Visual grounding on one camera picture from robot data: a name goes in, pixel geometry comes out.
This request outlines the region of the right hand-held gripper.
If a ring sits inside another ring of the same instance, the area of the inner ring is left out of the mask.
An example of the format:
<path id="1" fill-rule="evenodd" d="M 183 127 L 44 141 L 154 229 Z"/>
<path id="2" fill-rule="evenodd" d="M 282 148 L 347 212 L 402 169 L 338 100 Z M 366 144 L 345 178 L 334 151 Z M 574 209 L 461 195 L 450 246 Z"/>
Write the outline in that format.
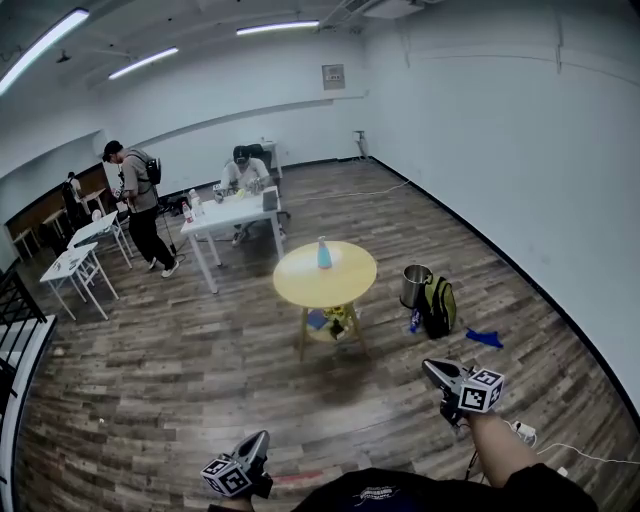
<path id="1" fill-rule="evenodd" d="M 471 373 L 469 368 L 450 359 L 427 358 L 422 369 L 431 383 L 446 395 L 440 413 L 452 426 L 457 426 L 469 413 L 489 412 L 504 389 L 502 374 L 488 369 Z"/>

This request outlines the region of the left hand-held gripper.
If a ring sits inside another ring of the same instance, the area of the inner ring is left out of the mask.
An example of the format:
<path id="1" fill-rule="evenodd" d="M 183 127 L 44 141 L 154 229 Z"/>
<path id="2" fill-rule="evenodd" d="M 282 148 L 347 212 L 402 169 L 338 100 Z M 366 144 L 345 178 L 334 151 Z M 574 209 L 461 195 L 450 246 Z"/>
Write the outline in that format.
<path id="1" fill-rule="evenodd" d="M 273 480 L 263 471 L 269 444 L 269 433 L 257 431 L 234 448 L 233 456 L 236 459 L 218 457 L 203 468 L 200 475 L 221 496 L 238 498 L 257 495 L 267 499 L 273 486 Z"/>

